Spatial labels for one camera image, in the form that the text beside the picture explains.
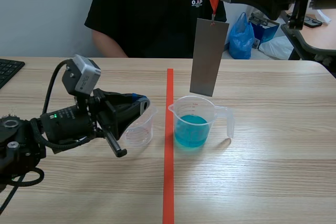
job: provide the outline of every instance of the metal plate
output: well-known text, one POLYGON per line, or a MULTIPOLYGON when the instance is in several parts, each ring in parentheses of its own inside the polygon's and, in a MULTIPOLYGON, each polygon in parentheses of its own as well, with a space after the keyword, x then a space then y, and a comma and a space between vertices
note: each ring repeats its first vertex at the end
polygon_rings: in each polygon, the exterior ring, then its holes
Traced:
POLYGON ((229 24, 197 19, 190 92, 212 97, 229 24))

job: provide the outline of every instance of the black cable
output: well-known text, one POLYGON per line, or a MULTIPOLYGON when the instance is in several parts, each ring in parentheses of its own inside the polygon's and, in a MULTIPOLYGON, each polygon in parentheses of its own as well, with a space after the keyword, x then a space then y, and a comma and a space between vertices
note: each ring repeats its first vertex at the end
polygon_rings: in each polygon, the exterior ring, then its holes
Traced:
POLYGON ((33 129, 33 135, 34 135, 34 139, 38 144, 41 145, 45 145, 46 147, 52 148, 52 149, 58 149, 58 150, 69 150, 69 149, 73 149, 76 148, 80 145, 86 144, 88 142, 91 141, 91 139, 86 138, 82 141, 79 141, 77 143, 73 143, 73 144, 54 144, 48 140, 46 140, 40 133, 38 126, 37 126, 37 119, 33 118, 30 121, 31 124, 31 128, 33 129))
MULTIPOLYGON (((18 179, 18 183, 21 183, 23 181, 23 179, 25 178, 25 174, 22 175, 19 179, 18 179)), ((5 202, 1 205, 0 207, 0 215, 5 211, 6 207, 8 206, 9 202, 11 201, 12 197, 14 196, 14 194, 16 193, 16 191, 18 190, 18 186, 14 186, 12 191, 10 191, 10 193, 8 194, 7 198, 5 199, 5 202)))
POLYGON ((51 76, 51 80, 50 80, 49 87, 48 87, 47 94, 46 94, 46 99, 44 100, 44 106, 43 106, 42 114, 47 113, 49 100, 50 100, 50 96, 51 96, 51 91, 53 90, 52 88, 54 86, 54 83, 55 83, 55 80, 56 80, 56 77, 57 77, 57 74, 58 74, 59 70, 64 65, 66 65, 69 61, 70 60, 64 60, 60 64, 58 64, 57 67, 55 68, 54 73, 51 76))
POLYGON ((44 179, 44 172, 40 168, 32 168, 29 172, 34 172, 40 175, 36 180, 22 182, 22 181, 12 181, 11 179, 5 180, 5 184, 10 186, 18 186, 18 187, 28 187, 28 186, 35 186, 42 182, 44 179))

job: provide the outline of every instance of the person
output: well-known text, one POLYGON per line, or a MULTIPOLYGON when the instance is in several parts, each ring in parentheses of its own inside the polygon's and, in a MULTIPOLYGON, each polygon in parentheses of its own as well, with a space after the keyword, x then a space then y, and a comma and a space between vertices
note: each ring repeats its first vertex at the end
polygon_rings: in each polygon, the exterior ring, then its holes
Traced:
POLYGON ((212 13, 209 0, 93 0, 85 25, 105 57, 192 58, 197 18, 212 13))

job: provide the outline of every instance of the plastic measuring cup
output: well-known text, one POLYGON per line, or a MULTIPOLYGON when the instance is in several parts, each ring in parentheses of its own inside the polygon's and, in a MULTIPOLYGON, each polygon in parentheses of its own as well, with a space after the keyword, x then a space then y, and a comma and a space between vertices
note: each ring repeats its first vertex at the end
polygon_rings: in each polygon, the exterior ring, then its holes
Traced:
POLYGON ((187 96, 168 107, 174 113, 174 136, 184 146, 197 147, 205 143, 214 121, 227 118, 227 136, 233 138, 235 119, 232 110, 215 106, 211 101, 187 96))
POLYGON ((124 132, 123 138, 131 146, 143 146, 153 138, 153 117, 157 108, 150 105, 124 132))

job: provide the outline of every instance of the white logo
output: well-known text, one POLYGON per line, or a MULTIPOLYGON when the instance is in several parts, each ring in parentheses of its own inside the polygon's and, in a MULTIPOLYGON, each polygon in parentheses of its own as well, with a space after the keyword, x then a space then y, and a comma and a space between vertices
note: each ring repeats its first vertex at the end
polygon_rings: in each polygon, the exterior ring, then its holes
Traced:
POLYGON ((196 8, 197 7, 200 7, 200 6, 202 6, 202 3, 203 3, 203 0, 192 0, 191 1, 191 6, 195 6, 196 8))

